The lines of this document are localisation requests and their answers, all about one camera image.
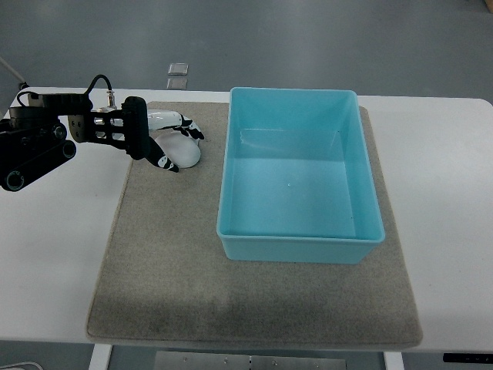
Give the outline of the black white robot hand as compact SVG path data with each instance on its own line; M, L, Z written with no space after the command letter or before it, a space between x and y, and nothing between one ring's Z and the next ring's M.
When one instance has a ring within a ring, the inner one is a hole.
M147 109L146 101L137 96L130 96L122 104L122 111L118 120L122 132L113 135L113 138L122 142L122 148L134 160L146 159L153 166L179 172L159 147L155 138L162 133L177 131L184 136L199 141L204 135L198 125L184 115L165 109Z

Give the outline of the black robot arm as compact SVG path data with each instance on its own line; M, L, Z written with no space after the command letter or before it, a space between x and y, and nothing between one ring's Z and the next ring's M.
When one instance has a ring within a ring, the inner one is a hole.
M1 120L1 188L19 191L76 155L77 143L125 147L123 123L107 76L82 94L21 91Z

